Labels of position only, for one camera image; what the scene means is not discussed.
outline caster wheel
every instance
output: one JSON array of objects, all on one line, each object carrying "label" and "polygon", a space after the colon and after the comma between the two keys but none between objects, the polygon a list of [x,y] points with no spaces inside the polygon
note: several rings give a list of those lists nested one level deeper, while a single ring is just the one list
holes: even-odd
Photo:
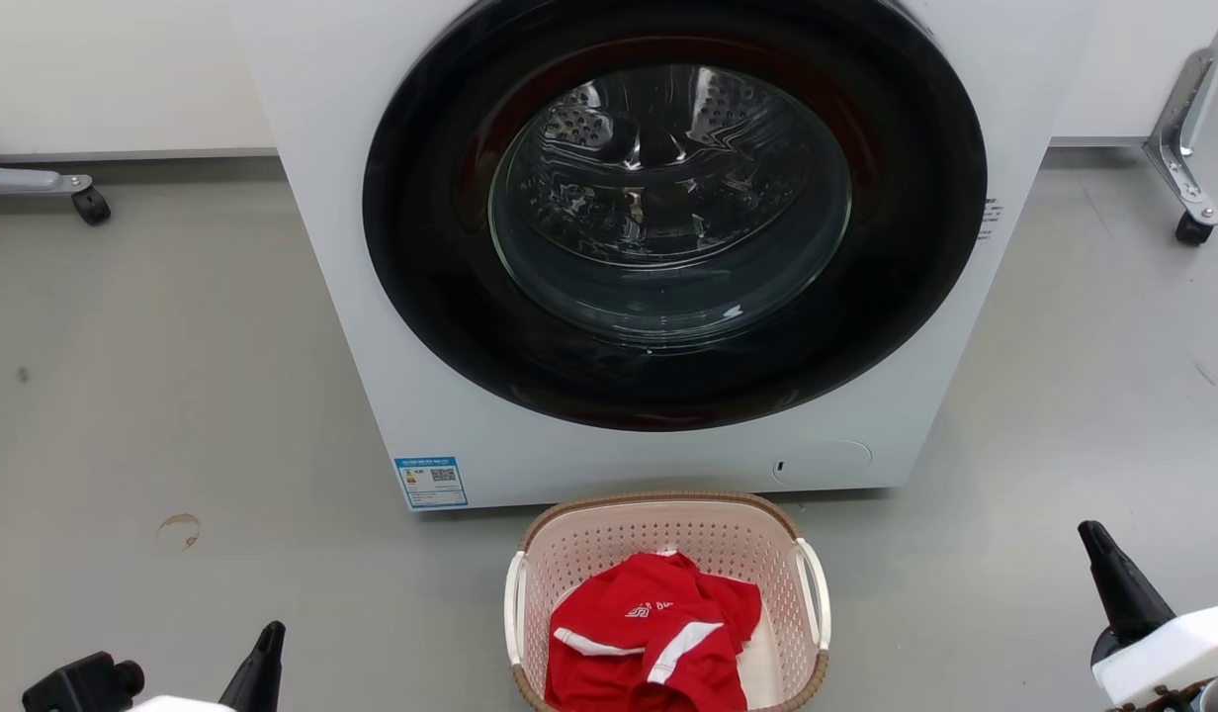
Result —
[{"label": "caster wheel", "polygon": [[113,214],[107,207],[107,200],[104,200],[94,186],[72,194],[72,207],[77,208],[77,214],[86,220],[88,225],[99,225]]},{"label": "caster wheel", "polygon": [[1179,224],[1175,225],[1175,240],[1181,245],[1197,247],[1205,243],[1206,239],[1211,237],[1211,231],[1214,228],[1214,225],[1203,225],[1191,218],[1189,213],[1184,213],[1184,215],[1179,217]]}]

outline white wall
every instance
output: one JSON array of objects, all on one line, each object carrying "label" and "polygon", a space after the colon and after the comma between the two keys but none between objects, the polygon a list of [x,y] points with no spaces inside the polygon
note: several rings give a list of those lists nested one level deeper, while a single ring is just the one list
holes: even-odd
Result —
[{"label": "white wall", "polygon": [[0,0],[0,156],[274,145],[225,0]]},{"label": "white wall", "polygon": [[[1102,0],[1057,136],[1150,134],[1218,0]],[[0,156],[248,155],[275,141],[227,0],[0,0]]]},{"label": "white wall", "polygon": [[1184,60],[1216,30],[1218,0],[1101,0],[1052,135],[1150,135]]}]

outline white robot part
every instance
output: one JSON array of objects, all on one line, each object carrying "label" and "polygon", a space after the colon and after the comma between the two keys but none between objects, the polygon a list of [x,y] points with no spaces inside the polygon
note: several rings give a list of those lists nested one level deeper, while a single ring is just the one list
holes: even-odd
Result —
[{"label": "white robot part", "polygon": [[160,697],[149,699],[130,712],[235,712],[223,703],[201,702],[199,699],[171,697],[162,694]]},{"label": "white robot part", "polygon": [[1218,605],[1175,617],[1146,639],[1093,666],[1116,707],[1147,706],[1155,689],[1186,689],[1218,678]]}]

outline metal bracket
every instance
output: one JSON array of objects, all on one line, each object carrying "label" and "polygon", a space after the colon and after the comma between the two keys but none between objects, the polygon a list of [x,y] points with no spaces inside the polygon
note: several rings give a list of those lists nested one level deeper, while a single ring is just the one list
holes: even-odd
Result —
[{"label": "metal bracket", "polygon": [[1167,97],[1167,105],[1158,116],[1155,130],[1144,146],[1158,175],[1163,176],[1184,204],[1184,212],[1202,225],[1218,225],[1218,208],[1209,195],[1206,195],[1206,190],[1197,184],[1192,172],[1189,170],[1189,163],[1184,162],[1186,153],[1181,148],[1181,134],[1189,110],[1192,108],[1194,100],[1202,89],[1202,82],[1206,80],[1206,73],[1214,62],[1216,52],[1209,46],[1190,55],[1179,72],[1170,96]]},{"label": "metal bracket", "polygon": [[90,184],[90,176],[0,168],[0,195],[72,195],[89,189]]}]

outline plastic laundry basket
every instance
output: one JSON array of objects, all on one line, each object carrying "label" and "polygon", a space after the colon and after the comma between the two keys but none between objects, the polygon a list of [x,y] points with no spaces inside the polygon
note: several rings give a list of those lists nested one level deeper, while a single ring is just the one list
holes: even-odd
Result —
[{"label": "plastic laundry basket", "polygon": [[561,504],[533,521],[504,587],[513,677],[540,712],[552,610],[565,592],[639,551],[676,549],[703,572],[759,585],[762,621],[738,658],[750,710],[790,712],[829,662],[829,593],[816,551],[780,506],[738,493],[659,492]]}]

